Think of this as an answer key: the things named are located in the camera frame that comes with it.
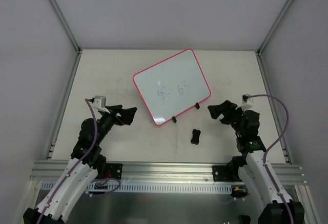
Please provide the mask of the pink framed whiteboard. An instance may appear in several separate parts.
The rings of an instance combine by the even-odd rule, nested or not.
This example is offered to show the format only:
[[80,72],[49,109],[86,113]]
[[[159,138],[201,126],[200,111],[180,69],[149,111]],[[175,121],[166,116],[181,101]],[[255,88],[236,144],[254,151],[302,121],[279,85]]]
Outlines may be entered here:
[[211,96],[208,82],[192,49],[185,49],[135,73],[133,82],[157,126]]

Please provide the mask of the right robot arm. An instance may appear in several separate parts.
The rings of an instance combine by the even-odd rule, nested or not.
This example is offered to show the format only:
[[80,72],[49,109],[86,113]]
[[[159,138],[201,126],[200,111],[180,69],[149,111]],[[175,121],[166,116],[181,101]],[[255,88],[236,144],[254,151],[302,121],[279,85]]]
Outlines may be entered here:
[[208,106],[212,119],[219,119],[233,128],[237,149],[241,155],[217,174],[227,181],[241,180],[256,206],[258,223],[303,223],[305,210],[301,202],[292,199],[267,159],[268,150],[258,130],[260,115],[253,110],[226,100]]

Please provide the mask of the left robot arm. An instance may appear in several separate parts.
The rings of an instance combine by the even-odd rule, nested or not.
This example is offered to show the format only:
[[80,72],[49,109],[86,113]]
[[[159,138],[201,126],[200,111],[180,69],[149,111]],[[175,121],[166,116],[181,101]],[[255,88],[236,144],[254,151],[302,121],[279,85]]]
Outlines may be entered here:
[[131,125],[136,107],[121,105],[99,107],[96,118],[91,100],[86,100],[91,117],[81,124],[78,140],[68,163],[46,197],[35,207],[27,208],[24,223],[66,223],[75,204],[95,179],[105,180],[107,159],[101,155],[100,143],[113,126]]

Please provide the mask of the black whiteboard eraser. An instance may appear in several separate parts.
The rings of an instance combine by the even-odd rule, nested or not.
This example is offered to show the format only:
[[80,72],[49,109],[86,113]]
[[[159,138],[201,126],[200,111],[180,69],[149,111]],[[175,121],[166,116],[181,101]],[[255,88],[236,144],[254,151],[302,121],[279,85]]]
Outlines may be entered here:
[[192,131],[192,138],[191,138],[191,144],[198,145],[199,144],[199,138],[201,135],[201,131],[197,129],[193,129]]

